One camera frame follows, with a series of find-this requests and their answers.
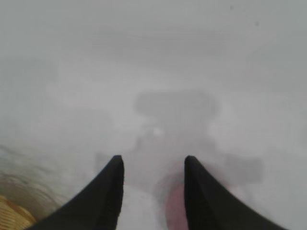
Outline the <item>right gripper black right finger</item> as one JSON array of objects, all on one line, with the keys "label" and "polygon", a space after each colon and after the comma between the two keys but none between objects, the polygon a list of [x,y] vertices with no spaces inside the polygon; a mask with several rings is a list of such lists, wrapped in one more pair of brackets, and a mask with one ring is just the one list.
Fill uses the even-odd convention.
[{"label": "right gripper black right finger", "polygon": [[194,156],[184,161],[184,202],[190,230],[280,230],[242,203]]}]

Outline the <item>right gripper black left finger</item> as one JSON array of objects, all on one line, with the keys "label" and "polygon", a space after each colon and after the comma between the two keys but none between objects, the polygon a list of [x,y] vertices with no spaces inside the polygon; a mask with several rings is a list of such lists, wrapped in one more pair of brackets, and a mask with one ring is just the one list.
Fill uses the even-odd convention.
[{"label": "right gripper black left finger", "polygon": [[124,163],[112,157],[72,200],[30,230],[115,230],[123,201]]}]

